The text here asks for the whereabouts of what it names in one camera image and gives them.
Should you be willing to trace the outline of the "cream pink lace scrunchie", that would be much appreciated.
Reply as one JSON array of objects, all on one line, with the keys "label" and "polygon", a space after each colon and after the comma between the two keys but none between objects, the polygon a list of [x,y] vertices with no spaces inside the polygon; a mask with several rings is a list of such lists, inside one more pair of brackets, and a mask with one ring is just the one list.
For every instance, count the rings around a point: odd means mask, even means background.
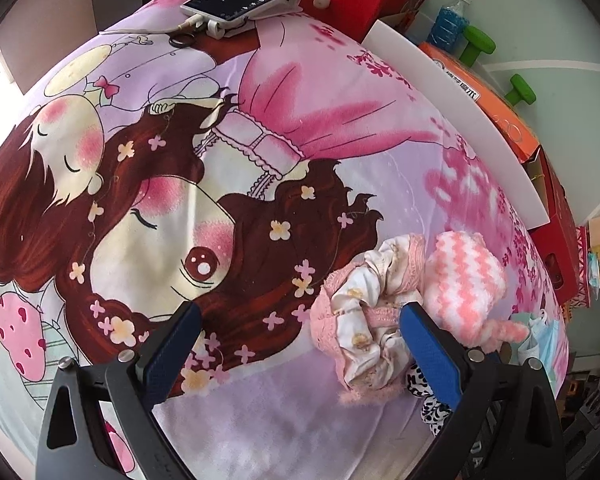
[{"label": "cream pink lace scrunchie", "polygon": [[310,309],[314,346],[329,356],[344,405],[386,403],[413,361],[400,327],[404,304],[422,302],[425,237],[389,238],[332,272]]}]

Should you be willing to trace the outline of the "blue surgical face mask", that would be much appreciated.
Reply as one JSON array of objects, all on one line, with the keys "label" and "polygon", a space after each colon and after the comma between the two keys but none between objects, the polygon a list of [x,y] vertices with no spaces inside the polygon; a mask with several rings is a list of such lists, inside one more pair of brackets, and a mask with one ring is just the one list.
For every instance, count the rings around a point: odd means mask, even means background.
[{"label": "blue surgical face mask", "polygon": [[545,365],[550,357],[552,339],[552,326],[546,311],[541,309],[538,316],[530,315],[527,325],[529,333],[517,348],[517,361],[524,364],[528,359],[535,358]]}]

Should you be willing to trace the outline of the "red white patterned box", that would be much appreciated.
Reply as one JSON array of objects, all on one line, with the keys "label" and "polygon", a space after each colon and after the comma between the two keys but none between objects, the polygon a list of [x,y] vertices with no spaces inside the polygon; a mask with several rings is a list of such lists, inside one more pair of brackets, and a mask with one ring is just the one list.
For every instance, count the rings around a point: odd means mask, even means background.
[{"label": "red white patterned box", "polygon": [[591,289],[588,281],[588,228],[586,226],[577,227],[577,248],[578,248],[578,268],[577,268],[577,292],[570,300],[570,306],[573,309],[591,307]]}]

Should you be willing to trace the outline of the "teal rimmed white tray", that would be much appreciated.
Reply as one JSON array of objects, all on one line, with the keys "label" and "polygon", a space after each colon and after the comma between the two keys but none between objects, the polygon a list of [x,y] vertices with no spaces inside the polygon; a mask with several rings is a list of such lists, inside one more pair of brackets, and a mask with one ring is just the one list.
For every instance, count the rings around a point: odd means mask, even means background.
[{"label": "teal rimmed white tray", "polygon": [[569,361],[569,344],[565,326],[557,318],[552,320],[544,309],[537,315],[528,312],[513,314],[512,321],[524,324],[529,330],[527,338],[511,344],[509,363],[524,364],[528,359],[538,359],[547,374],[554,396],[558,396],[564,383]]}]

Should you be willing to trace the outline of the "pink white striped fuzzy cloth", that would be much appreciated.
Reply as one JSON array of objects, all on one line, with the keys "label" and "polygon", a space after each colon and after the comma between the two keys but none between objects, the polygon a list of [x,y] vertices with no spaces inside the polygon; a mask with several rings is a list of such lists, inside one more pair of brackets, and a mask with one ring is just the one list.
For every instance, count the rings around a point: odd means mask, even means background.
[{"label": "pink white striped fuzzy cloth", "polygon": [[527,326],[490,317],[506,292],[504,266],[480,234],[448,231],[437,237],[426,261],[422,299],[439,328],[463,346],[486,353],[524,341],[530,335]]}]

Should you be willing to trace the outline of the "blue water bottle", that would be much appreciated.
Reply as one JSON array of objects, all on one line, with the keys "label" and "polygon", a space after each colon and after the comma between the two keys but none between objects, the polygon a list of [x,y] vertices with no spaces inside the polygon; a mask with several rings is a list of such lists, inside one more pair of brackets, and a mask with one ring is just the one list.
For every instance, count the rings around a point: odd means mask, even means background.
[{"label": "blue water bottle", "polygon": [[427,36],[428,44],[451,52],[468,25],[465,14],[470,4],[471,0],[454,0],[442,6]]}]

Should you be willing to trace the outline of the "white foam board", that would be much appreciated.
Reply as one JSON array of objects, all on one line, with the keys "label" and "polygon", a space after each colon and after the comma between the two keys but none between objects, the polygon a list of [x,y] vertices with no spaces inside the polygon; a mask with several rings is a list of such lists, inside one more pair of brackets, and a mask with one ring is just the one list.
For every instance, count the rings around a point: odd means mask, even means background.
[{"label": "white foam board", "polygon": [[382,21],[373,24],[362,46],[387,62],[440,110],[493,174],[527,229],[550,221],[540,196],[501,133],[437,62]]}]

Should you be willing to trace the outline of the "orange cardboard box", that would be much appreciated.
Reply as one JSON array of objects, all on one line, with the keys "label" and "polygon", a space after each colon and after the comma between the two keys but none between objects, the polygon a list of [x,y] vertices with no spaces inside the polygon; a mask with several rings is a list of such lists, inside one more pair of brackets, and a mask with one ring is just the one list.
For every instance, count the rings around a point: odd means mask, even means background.
[{"label": "orange cardboard box", "polygon": [[488,116],[495,128],[501,133],[517,159],[525,164],[532,159],[540,146],[533,130],[519,116],[515,107],[511,107],[505,96],[501,96],[471,68],[457,58],[428,42],[422,42],[419,49],[428,55]]}]

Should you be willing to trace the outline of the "cartoon print bed sheet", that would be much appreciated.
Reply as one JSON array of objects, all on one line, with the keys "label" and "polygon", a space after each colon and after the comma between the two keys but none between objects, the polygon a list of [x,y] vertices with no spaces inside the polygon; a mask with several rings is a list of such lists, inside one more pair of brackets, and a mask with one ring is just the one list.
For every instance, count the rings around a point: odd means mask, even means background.
[{"label": "cartoon print bed sheet", "polygon": [[0,94],[0,456],[34,475],[62,358],[140,350],[193,300],[202,331],[155,416],[201,479],[401,479],[434,437],[422,400],[344,405],[310,309],[389,238],[480,234],[496,320],[562,321],[518,212],[426,96],[357,42],[169,44],[152,0]]}]

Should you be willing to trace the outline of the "black white leopard scrunchie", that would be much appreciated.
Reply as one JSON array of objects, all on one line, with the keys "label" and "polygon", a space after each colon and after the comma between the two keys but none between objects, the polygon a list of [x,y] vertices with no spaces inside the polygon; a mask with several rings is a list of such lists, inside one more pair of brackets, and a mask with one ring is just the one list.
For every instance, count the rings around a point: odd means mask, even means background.
[{"label": "black white leopard scrunchie", "polygon": [[422,400],[420,418],[430,432],[437,437],[453,414],[452,408],[440,402],[426,381],[424,373],[413,363],[405,375],[405,388],[416,398]]}]

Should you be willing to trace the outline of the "large red gift box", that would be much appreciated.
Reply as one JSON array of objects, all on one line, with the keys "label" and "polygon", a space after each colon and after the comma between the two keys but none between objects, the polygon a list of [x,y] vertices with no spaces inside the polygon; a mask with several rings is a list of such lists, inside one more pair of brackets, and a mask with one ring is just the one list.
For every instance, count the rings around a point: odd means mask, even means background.
[{"label": "large red gift box", "polygon": [[539,146],[524,169],[548,215],[548,222],[531,230],[531,238],[553,285],[558,304],[577,296],[579,256],[577,227],[566,192]]}]

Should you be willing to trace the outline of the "green dumbbell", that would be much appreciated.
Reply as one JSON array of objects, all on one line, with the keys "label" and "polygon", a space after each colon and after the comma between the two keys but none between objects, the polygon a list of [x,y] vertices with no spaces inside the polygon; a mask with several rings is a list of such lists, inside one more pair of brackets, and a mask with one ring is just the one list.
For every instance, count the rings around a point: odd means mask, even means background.
[{"label": "green dumbbell", "polygon": [[506,93],[505,101],[511,107],[515,107],[520,102],[531,105],[536,101],[536,94],[523,76],[513,74],[513,76],[510,77],[509,82],[512,85],[512,88]]},{"label": "green dumbbell", "polygon": [[496,49],[494,40],[474,25],[467,25],[463,36],[467,44],[458,59],[467,67],[473,66],[481,53],[492,54]]}]

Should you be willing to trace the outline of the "blue wet wipes pack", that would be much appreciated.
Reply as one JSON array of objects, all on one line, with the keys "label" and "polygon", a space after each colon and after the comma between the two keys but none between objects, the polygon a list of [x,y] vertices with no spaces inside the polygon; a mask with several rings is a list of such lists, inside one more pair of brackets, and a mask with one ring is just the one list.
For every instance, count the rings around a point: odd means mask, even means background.
[{"label": "blue wet wipes pack", "polygon": [[600,262],[595,252],[588,253],[588,287],[592,298],[597,300],[600,296]]}]

